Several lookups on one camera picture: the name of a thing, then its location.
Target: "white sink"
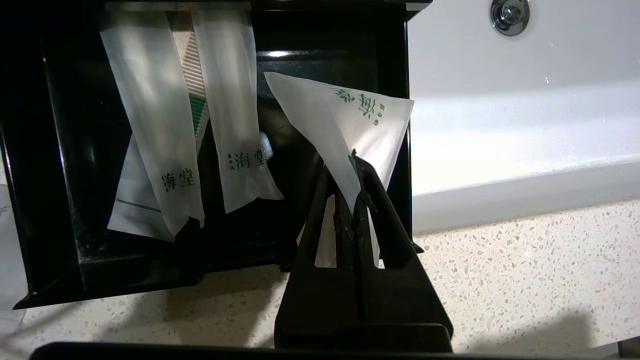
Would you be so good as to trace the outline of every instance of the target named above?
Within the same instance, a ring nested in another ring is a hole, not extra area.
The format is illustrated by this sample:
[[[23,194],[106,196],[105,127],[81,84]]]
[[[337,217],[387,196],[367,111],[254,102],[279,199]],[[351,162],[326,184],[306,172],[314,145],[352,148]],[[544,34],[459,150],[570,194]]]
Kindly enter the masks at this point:
[[[515,37],[490,4],[409,22],[414,232],[640,196],[640,1],[530,0]]]

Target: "black plastic holder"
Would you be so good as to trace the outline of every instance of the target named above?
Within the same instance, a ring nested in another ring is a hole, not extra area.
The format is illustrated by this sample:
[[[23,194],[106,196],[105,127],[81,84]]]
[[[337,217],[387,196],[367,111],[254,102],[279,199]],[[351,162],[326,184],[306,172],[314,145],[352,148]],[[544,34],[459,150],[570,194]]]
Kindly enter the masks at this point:
[[[248,266],[291,269],[322,160],[290,125],[262,73],[408,98],[411,12],[404,1],[250,3],[259,126],[285,200],[257,199],[226,214],[207,129],[198,157],[205,227],[192,219],[175,243],[107,229],[131,128],[95,20],[106,2],[7,5],[0,145],[29,286],[17,308],[191,286],[207,272]],[[29,14],[29,26],[18,13]],[[407,132],[388,194],[409,234],[410,163]]]
[[[451,321],[375,169],[357,157],[355,164],[362,191],[353,216],[326,168],[318,180],[276,318],[276,348],[451,352]],[[331,195],[337,267],[318,268],[314,261]],[[371,231],[384,268],[374,265]]]

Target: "speckled countertop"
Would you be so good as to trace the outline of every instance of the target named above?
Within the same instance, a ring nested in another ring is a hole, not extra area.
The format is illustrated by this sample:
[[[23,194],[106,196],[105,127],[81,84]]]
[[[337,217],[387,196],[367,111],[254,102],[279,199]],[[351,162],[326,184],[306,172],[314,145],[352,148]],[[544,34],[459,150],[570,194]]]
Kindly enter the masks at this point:
[[[640,199],[415,236],[454,350],[552,356],[640,335],[639,222]],[[61,340],[272,347],[286,281],[265,266],[30,309],[0,358]]]

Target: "black tray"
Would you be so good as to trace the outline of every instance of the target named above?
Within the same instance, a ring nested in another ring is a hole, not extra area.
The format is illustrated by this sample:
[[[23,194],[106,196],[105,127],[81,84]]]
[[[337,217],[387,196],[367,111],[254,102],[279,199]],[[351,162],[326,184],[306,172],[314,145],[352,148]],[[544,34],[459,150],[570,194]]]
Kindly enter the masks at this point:
[[[254,2],[260,130],[285,200],[225,214],[209,128],[198,158],[205,227],[191,219],[175,243],[110,231],[131,129],[95,23],[104,3],[43,6],[29,8],[28,26],[22,17],[0,25],[12,53],[0,69],[1,145],[29,283],[16,308],[195,285],[206,272],[232,268],[287,271],[322,161],[288,123],[263,72],[409,95],[404,3]],[[388,194],[411,234],[408,134]]]

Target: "translucent plastic bag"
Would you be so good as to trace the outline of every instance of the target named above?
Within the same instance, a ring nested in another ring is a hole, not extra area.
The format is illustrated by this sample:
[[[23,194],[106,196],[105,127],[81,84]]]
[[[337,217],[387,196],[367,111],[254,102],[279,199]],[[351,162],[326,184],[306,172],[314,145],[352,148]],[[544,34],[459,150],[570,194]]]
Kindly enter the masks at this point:
[[[409,124],[413,100],[274,72],[265,73],[265,76],[287,118],[316,147],[350,206],[355,204],[355,198],[360,192],[360,185],[356,187],[353,184],[353,168],[343,161],[346,157],[344,154],[350,153],[350,149],[355,149],[358,157],[376,169],[385,188],[389,186]],[[334,133],[335,128],[341,136]],[[325,222],[333,218],[334,211],[333,206],[329,207],[328,204],[324,214]],[[371,215],[369,226],[374,229]],[[378,266],[380,248],[375,231],[371,232],[371,241],[373,258]],[[316,266],[335,266],[335,232],[321,232]]]
[[[27,276],[15,227],[11,198],[0,160],[0,338],[11,334],[24,317],[24,310],[12,310],[27,295]]]
[[[191,105],[164,12],[111,12],[102,43],[171,234],[204,225]]]
[[[173,26],[175,27],[172,31],[173,39],[189,91],[196,149],[199,153],[204,131],[209,123],[209,109],[204,94],[204,83],[191,14],[179,13]],[[160,212],[160,205],[149,181],[149,176],[147,176],[136,138],[133,135],[124,158],[116,199],[113,203],[107,229],[159,240],[175,241],[175,235],[169,232]]]
[[[216,142],[225,211],[260,197],[283,199],[260,147],[256,52],[249,13],[191,13],[211,129]]]
[[[324,160],[353,213],[360,193],[360,180],[350,160],[351,150],[344,142],[328,104],[330,93],[316,92],[315,82],[305,79],[275,72],[265,72],[264,76],[291,125],[309,140]]]

